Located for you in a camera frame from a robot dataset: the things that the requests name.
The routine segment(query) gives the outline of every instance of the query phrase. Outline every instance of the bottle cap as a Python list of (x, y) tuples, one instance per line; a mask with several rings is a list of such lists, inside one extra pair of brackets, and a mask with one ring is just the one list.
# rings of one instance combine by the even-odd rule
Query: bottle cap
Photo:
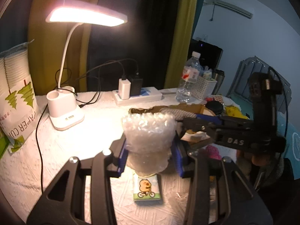
[(193, 52), (192, 53), (192, 56), (195, 57), (195, 58), (198, 58), (198, 59), (200, 58), (200, 55), (201, 54), (199, 52)]

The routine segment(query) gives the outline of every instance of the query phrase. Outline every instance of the white perforated basket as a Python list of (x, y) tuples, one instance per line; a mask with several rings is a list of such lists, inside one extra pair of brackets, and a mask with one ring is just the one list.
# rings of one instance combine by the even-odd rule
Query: white perforated basket
[(207, 80), (198, 76), (196, 83), (191, 88), (192, 96), (202, 101), (206, 96), (211, 95), (217, 81), (214, 79)]

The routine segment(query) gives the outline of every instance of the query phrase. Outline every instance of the yellow curtain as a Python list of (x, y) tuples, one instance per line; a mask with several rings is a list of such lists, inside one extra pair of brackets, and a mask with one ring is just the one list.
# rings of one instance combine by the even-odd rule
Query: yellow curtain
[[(37, 95), (47, 94), (56, 86), (55, 72), (60, 68), (62, 53), (71, 23), (46, 23), (45, 19), (56, 0), (33, 0), (29, 16), (28, 47), (30, 73)], [(98, 0), (82, 0), (97, 3)], [(72, 70), (70, 84), (78, 91), (86, 90), (86, 81), (75, 82), (79, 75), (86, 72), (86, 57), (89, 43), (90, 25), (78, 27), (68, 46), (65, 67)], [(62, 82), (67, 79), (63, 74)]]
[(197, 0), (179, 0), (172, 49), (164, 88), (178, 86), (188, 56)]

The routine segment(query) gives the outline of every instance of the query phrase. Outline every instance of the table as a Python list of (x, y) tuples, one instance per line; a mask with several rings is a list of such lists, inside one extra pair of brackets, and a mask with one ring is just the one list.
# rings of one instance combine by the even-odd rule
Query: table
[[(94, 92), (79, 93), (78, 99), (88, 101), (93, 95)], [(37, 103), (42, 111), (47, 103), (46, 97), (37, 96)], [(112, 92), (101, 92), (100, 99), (95, 104), (83, 108), (84, 121), (65, 131), (55, 130), (46, 114), (38, 128), (38, 140), (44, 163), (44, 188), (71, 156), (77, 156), (81, 160), (92, 158), (104, 148), (109, 148), (112, 141), (119, 139), (123, 133), (120, 118), (128, 113), (129, 108), (174, 104), (177, 104), (175, 95), (167, 94), (157, 102), (117, 107)], [(226, 147), (218, 149), (222, 156), (229, 155), (235, 160), (235, 150)], [(41, 195), (40, 172), (41, 162), (35, 131), (19, 151), (12, 156), (6, 151), (0, 160), (0, 189), (24, 221)], [(126, 167), (119, 179), (111, 178), (118, 224), (177, 224), (177, 214), (173, 211), (169, 198), (176, 192), (187, 193), (189, 180), (181, 179), (170, 164), (159, 176), (163, 199), (135, 203), (132, 195), (132, 174), (132, 170)], [(89, 183), (90, 179), (87, 178), (85, 193), (87, 222), (90, 222)]]

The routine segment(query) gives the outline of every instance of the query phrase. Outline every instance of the bubble wrapped object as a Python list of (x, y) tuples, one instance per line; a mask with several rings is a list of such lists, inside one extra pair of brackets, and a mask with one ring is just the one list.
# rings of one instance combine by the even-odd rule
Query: bubble wrapped object
[(127, 165), (139, 176), (163, 171), (168, 166), (176, 121), (171, 114), (143, 113), (122, 118), (129, 151)]

